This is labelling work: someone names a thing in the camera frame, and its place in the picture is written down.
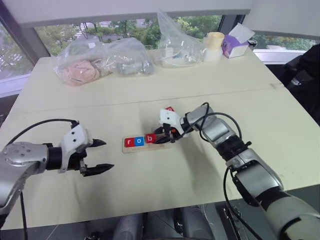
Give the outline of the black chair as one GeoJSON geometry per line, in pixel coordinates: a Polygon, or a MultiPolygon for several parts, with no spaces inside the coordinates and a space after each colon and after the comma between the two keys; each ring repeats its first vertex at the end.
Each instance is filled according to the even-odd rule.
{"type": "Polygon", "coordinates": [[[287,62],[281,82],[320,125],[320,44],[287,62]]]}

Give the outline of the wooden letter tray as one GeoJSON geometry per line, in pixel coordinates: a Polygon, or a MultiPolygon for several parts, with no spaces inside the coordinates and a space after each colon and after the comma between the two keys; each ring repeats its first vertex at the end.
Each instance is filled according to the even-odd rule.
{"type": "Polygon", "coordinates": [[[124,139],[125,138],[135,138],[137,136],[126,136],[122,138],[122,153],[130,154],[130,153],[137,153],[143,151],[155,151],[155,150],[166,150],[173,148],[176,144],[175,143],[165,143],[165,144],[146,144],[144,140],[143,146],[134,146],[125,148],[124,146],[124,139]]]}

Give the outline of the cream plastic cup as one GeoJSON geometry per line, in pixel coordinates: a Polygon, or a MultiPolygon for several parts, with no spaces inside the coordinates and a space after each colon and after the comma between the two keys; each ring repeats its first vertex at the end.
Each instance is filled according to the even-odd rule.
{"type": "Polygon", "coordinates": [[[225,35],[221,32],[209,32],[204,41],[205,51],[204,51],[204,61],[205,62],[218,62],[222,55],[222,43],[225,35]]]}

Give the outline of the plastic bag with grey items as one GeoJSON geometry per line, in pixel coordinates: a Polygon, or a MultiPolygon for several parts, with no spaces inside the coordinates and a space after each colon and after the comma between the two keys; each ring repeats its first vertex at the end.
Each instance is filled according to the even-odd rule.
{"type": "Polygon", "coordinates": [[[154,65],[145,46],[136,38],[123,38],[108,45],[110,71],[120,76],[152,75],[154,65]]]}

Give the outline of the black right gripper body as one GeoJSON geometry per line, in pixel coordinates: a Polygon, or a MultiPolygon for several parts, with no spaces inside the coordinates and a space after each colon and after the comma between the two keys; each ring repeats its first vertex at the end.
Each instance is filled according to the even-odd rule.
{"type": "Polygon", "coordinates": [[[171,138],[173,139],[172,143],[174,143],[178,137],[180,136],[180,133],[178,130],[171,126],[170,124],[163,124],[163,134],[161,134],[160,138],[171,138]]]}

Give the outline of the purple tissue box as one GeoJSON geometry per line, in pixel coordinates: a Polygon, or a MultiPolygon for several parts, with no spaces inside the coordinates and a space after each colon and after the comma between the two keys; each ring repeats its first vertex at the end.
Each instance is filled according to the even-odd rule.
{"type": "Polygon", "coordinates": [[[221,44],[223,55],[230,59],[245,54],[249,43],[248,40],[255,35],[255,32],[241,23],[224,36],[221,44]]]}

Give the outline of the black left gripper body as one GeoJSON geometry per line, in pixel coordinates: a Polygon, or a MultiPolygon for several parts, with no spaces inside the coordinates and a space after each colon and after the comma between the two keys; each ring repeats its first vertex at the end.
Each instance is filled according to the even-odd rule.
{"type": "Polygon", "coordinates": [[[94,169],[85,164],[84,158],[87,157],[86,149],[94,147],[95,141],[87,145],[77,147],[75,152],[69,158],[67,170],[79,171],[83,176],[93,176],[95,174],[94,169]]]}

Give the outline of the tall clear plastic bag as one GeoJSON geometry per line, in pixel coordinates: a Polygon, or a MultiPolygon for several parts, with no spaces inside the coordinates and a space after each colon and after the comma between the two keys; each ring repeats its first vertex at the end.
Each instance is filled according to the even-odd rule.
{"type": "Polygon", "coordinates": [[[154,62],[163,68],[192,67],[203,61],[205,47],[198,39],[187,35],[168,14],[157,11],[160,40],[154,62]]]}

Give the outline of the plastic bag with pink plush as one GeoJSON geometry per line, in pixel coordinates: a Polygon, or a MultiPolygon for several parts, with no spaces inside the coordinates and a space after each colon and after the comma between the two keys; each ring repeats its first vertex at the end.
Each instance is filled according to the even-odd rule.
{"type": "Polygon", "coordinates": [[[72,41],[56,56],[53,70],[70,86],[88,84],[113,73],[107,46],[96,36],[72,41]]]}

